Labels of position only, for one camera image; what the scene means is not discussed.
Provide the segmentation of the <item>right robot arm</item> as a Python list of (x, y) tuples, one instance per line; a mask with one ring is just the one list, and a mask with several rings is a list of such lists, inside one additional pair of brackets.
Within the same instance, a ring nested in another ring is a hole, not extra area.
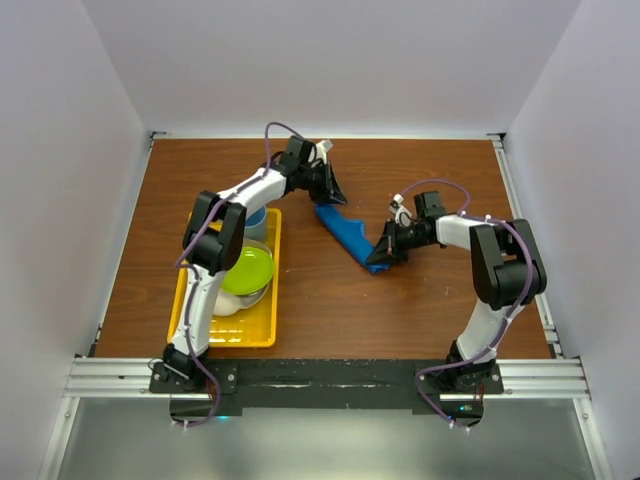
[(368, 265), (406, 262), (409, 251), (430, 245), (470, 253), (477, 301), (464, 331), (453, 341), (445, 363), (418, 375), (442, 391), (466, 393), (491, 376), (497, 351), (517, 315), (547, 284), (546, 272), (529, 223), (449, 214), (440, 194), (414, 196), (415, 216), (398, 194), (390, 202), (393, 218), (366, 258)]

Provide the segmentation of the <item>blue cloth napkin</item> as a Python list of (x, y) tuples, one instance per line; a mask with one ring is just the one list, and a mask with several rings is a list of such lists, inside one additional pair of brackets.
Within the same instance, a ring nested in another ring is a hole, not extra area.
[(390, 268), (388, 264), (369, 265), (366, 262), (374, 246), (365, 237), (365, 224), (362, 220), (349, 219), (329, 204), (316, 205), (315, 212), (329, 233), (369, 273), (375, 275)]

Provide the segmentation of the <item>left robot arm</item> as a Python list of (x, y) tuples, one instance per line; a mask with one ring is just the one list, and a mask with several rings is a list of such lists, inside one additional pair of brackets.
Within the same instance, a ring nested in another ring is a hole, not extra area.
[(297, 136), (248, 179), (217, 193), (201, 192), (194, 203), (177, 260), (187, 270), (185, 298), (177, 328), (152, 367), (153, 393), (200, 392), (214, 384), (205, 367), (210, 324), (222, 283), (240, 258), (247, 218), (261, 207), (295, 190), (316, 204), (345, 205), (328, 159), (332, 142), (317, 143)]

